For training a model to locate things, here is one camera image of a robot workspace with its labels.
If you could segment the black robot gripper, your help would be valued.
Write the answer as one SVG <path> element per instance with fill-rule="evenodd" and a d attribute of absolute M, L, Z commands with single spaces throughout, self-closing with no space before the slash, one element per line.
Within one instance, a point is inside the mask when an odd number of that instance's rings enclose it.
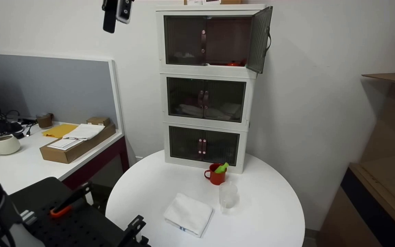
<path fill-rule="evenodd" d="M 101 9 L 104 10 L 103 30 L 114 32 L 115 19 L 118 19 L 122 23 L 129 23 L 133 1 L 134 0 L 103 0 L 101 4 Z"/>

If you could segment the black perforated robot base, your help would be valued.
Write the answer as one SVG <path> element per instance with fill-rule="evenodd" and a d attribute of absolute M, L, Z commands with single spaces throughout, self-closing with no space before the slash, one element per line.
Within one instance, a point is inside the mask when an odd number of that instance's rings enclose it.
<path fill-rule="evenodd" d="M 118 227 L 88 201 L 62 218 L 49 209 L 74 190 L 55 177 L 44 178 L 11 194 L 26 227 L 45 247 L 118 247 L 125 229 Z"/>

